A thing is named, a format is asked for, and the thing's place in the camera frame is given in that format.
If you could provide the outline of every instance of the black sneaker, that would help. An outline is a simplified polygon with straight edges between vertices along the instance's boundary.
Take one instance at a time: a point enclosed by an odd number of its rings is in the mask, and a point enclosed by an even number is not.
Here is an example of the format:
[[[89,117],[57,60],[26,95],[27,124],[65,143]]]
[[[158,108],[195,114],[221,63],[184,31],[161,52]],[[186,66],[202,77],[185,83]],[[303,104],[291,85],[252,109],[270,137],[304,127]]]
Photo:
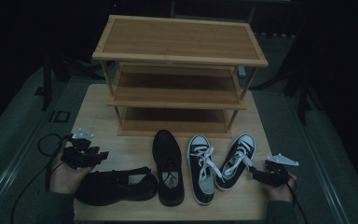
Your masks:
[[[219,190],[231,190],[245,168],[244,157],[252,160],[255,154],[255,140],[249,134],[239,136],[231,145],[230,151],[220,168],[222,177],[216,177],[215,183]]]
[[[82,203],[105,206],[119,201],[145,201],[157,193],[157,179],[148,167],[128,171],[89,173],[75,197]]]
[[[214,195],[213,170],[221,176],[218,168],[211,161],[213,147],[201,135],[194,136],[187,149],[187,164],[193,184],[193,194],[197,203],[208,205]]]
[[[153,141],[153,159],[158,170],[158,197],[165,206],[176,206],[185,198],[182,153],[173,135],[157,132]]]

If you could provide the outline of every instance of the hand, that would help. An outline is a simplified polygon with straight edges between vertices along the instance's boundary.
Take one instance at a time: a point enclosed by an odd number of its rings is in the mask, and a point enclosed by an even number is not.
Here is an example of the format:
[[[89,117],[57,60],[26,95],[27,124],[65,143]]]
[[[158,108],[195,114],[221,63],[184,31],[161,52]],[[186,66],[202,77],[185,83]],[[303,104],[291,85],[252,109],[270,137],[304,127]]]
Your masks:
[[[287,183],[290,188],[294,189],[297,181],[297,177],[295,175],[292,175],[289,173],[289,175],[292,177],[289,179],[289,182]],[[282,185],[280,187],[274,188],[270,185],[264,185],[264,188],[267,190],[269,194],[269,199],[271,201],[285,201],[292,203],[293,202],[293,195],[290,189],[286,185]]]
[[[53,166],[54,172],[50,177],[50,191],[63,194],[74,194],[83,178],[91,172],[94,167],[77,168],[73,170],[61,160],[62,153],[56,158]]]

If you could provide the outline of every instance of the gray floor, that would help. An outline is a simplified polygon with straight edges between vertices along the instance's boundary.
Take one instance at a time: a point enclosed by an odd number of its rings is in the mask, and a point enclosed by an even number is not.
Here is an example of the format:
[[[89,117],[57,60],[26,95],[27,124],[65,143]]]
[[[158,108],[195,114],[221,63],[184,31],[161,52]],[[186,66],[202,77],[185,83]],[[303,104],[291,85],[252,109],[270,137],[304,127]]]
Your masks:
[[[276,74],[293,43],[293,39],[280,36],[258,36],[257,39],[269,67],[260,69],[254,85]],[[54,82],[53,102],[42,112],[42,98],[34,96],[42,80],[41,71],[32,75],[0,118],[0,223],[9,223],[16,197],[48,161],[37,151],[37,141],[48,133],[71,132],[88,85],[101,83],[76,75],[69,83]],[[312,105],[313,109],[306,114],[308,125],[303,126],[296,117],[297,97],[288,98],[282,94],[284,82],[263,91],[253,91],[272,153],[282,153],[300,162],[299,167],[288,168],[299,177],[296,194],[309,223],[358,223],[358,177],[336,131],[325,113]],[[69,121],[48,122],[53,110],[71,112]],[[52,148],[55,139],[43,143],[43,148]],[[41,175],[21,198],[15,223],[33,223],[43,191]],[[296,212],[299,223],[303,223],[298,209]],[[232,221],[262,223],[261,220]]]

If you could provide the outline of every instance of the shoe rack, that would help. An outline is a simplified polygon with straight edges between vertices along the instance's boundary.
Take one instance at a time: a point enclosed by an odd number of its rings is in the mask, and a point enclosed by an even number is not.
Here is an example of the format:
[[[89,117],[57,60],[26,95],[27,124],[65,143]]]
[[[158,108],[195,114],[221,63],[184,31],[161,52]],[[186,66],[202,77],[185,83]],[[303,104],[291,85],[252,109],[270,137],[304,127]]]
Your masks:
[[[118,135],[230,138],[258,67],[268,66],[247,23],[110,16],[92,55],[101,60]],[[113,82],[106,62],[116,61]],[[252,67],[244,88],[240,65]]]

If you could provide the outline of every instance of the black slip-on shoe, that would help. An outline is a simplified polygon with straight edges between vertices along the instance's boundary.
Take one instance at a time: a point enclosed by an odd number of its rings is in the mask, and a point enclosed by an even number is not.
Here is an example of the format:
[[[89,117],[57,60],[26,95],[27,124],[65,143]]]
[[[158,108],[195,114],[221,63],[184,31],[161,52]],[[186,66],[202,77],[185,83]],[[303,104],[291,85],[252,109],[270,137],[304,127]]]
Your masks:
[[[211,203],[214,195],[213,170],[221,176],[219,169],[211,160],[213,147],[202,135],[196,135],[188,144],[187,165],[190,171],[193,195],[200,205]]]
[[[87,174],[75,197],[82,203],[105,206],[119,201],[145,201],[157,193],[157,179],[148,167]]]
[[[219,190],[231,190],[247,165],[245,157],[252,160],[255,154],[255,140],[249,134],[237,137],[231,144],[225,162],[220,168],[222,177],[216,177],[215,184]]]
[[[153,141],[153,159],[158,171],[158,197],[165,206],[176,206],[185,198],[182,176],[182,154],[167,130],[156,133]]]

